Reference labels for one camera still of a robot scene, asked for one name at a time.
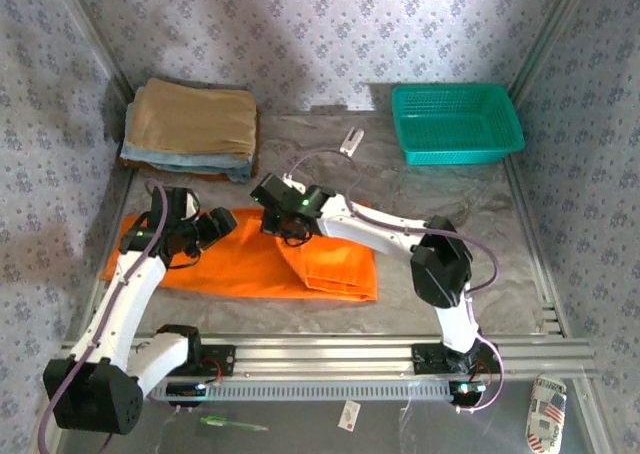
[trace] stack of folded towels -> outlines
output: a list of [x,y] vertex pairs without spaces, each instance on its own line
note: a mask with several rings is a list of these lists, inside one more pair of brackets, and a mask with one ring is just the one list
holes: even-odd
[[127,108],[125,164],[247,182],[257,158],[251,93],[151,79]]

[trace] white clip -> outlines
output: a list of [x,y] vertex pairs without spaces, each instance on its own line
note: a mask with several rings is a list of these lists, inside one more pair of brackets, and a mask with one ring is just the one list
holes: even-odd
[[358,145],[362,141],[363,137],[364,131],[362,129],[356,130],[355,127],[352,127],[349,130],[347,137],[345,137],[344,141],[342,142],[342,145],[340,146],[340,152],[346,154],[349,157],[353,156],[353,153],[358,148]]

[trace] light blue towel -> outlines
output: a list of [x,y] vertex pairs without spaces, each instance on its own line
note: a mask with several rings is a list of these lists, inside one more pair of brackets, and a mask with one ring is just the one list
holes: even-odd
[[127,106],[124,138],[120,157],[129,161],[146,162],[156,169],[194,174],[226,174],[233,182],[245,183],[251,179],[255,154],[249,159],[238,159],[233,154],[171,154],[127,146],[133,106]]

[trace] folded towel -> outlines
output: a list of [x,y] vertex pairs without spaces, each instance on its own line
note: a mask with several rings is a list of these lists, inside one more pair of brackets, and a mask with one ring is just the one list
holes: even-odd
[[[163,287],[232,297],[337,299],[375,301],[376,266],[373,251],[350,241],[316,236],[300,247],[289,247],[260,232],[262,209],[234,209],[238,227],[207,249],[200,262],[169,270]],[[136,217],[127,217],[123,235]],[[118,250],[111,253],[101,278],[113,277]],[[175,256],[173,264],[190,262]]]
[[125,119],[125,141],[120,152],[121,158],[144,162],[163,171],[226,174],[231,181],[238,183],[248,182],[251,178],[255,158],[253,154],[248,159],[241,159],[233,154],[175,154],[129,146],[127,140],[131,135],[132,117],[133,105],[129,104]]
[[133,101],[129,147],[181,154],[255,151],[257,107],[248,91],[193,89],[150,79]]

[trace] american flag design can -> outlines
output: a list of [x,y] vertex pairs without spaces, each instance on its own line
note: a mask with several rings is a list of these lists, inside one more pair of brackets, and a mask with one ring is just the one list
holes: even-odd
[[544,374],[533,382],[526,439],[536,454],[558,454],[567,410],[567,386]]

